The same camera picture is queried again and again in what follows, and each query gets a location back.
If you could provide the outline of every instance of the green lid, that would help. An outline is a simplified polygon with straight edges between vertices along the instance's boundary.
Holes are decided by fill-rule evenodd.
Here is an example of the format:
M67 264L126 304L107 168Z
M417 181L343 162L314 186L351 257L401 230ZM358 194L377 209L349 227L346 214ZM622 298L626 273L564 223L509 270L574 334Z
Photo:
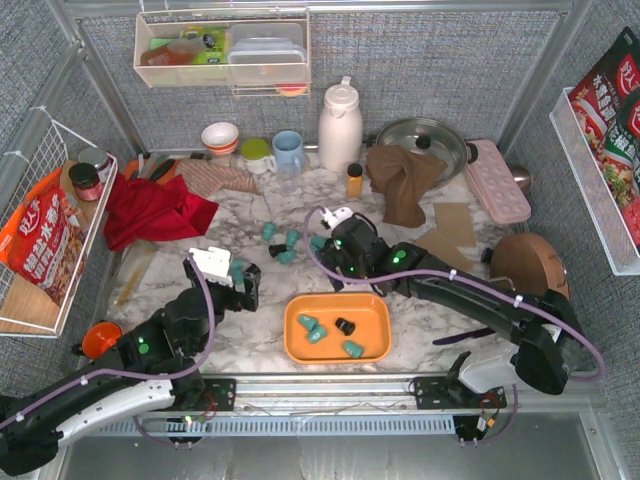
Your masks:
M269 144L261 138L251 138L242 144L240 153L247 160L260 160L271 155Z

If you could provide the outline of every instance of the white container lid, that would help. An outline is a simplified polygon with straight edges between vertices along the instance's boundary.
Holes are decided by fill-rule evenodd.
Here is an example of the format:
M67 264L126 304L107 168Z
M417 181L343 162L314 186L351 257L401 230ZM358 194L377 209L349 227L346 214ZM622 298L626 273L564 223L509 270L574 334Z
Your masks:
M324 104L333 114L353 110L360 103L358 91L349 83L351 77L342 77L342 82L327 89L324 94Z

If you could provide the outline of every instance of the red snack package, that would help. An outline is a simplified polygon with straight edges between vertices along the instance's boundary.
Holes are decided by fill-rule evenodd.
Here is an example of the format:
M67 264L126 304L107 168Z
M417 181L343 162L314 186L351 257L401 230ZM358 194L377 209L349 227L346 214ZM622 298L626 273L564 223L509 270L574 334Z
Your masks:
M69 223L61 169L27 194L0 231L0 261L61 305L82 251L82 231Z
M636 198L622 209L622 218L629 229L634 245L640 249L640 198Z
M595 151L623 100L640 86L640 43L629 27L569 94L582 132Z
M626 207L640 194L640 89L625 99L596 158L618 207Z

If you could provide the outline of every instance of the brown towel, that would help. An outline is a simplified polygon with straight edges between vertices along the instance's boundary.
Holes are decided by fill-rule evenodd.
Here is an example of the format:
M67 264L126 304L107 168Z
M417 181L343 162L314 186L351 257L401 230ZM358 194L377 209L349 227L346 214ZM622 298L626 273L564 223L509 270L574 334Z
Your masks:
M447 164L432 155L412 153L399 145L372 147L367 151L371 189L384 194L385 223L416 228L426 221L418 202L433 188Z
M206 160L184 159L176 169L182 175L191 193L207 198L221 188L262 195L253 177L246 171L233 167L214 165Z

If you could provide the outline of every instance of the striped cloth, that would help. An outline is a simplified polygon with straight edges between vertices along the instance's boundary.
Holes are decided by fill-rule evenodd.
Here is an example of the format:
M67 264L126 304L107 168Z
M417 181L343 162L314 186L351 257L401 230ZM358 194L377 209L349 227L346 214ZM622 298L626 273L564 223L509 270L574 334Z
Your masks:
M206 160L183 159L176 169L191 193L208 198L221 188L262 195L253 177L238 168L213 165Z

